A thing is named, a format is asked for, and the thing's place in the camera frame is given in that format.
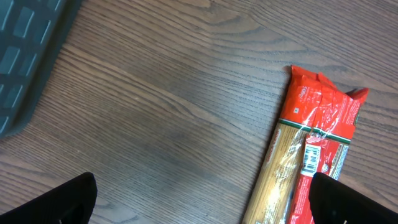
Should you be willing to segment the long orange noodle packet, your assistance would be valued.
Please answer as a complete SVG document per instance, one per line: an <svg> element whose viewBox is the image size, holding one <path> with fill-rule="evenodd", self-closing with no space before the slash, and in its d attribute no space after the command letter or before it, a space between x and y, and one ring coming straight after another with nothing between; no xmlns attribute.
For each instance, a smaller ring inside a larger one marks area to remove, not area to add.
<svg viewBox="0 0 398 224"><path fill-rule="evenodd" d="M344 93L322 73L293 65L243 224L314 224L309 191L321 172L338 179L368 88Z"/></svg>

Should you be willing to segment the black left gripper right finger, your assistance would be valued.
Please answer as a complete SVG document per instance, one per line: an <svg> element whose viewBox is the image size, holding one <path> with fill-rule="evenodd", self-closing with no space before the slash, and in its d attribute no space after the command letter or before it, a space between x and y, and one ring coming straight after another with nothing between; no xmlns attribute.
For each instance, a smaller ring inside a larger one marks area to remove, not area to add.
<svg viewBox="0 0 398 224"><path fill-rule="evenodd" d="M308 196L315 224L397 224L397 213L317 172Z"/></svg>

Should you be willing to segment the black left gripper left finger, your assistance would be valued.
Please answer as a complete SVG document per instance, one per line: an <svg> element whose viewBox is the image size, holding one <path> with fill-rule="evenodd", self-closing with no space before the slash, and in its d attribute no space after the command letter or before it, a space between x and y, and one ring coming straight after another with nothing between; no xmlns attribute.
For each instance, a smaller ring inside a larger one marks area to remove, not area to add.
<svg viewBox="0 0 398 224"><path fill-rule="evenodd" d="M1 224L88 224L97 198L95 177L85 172L1 215Z"/></svg>

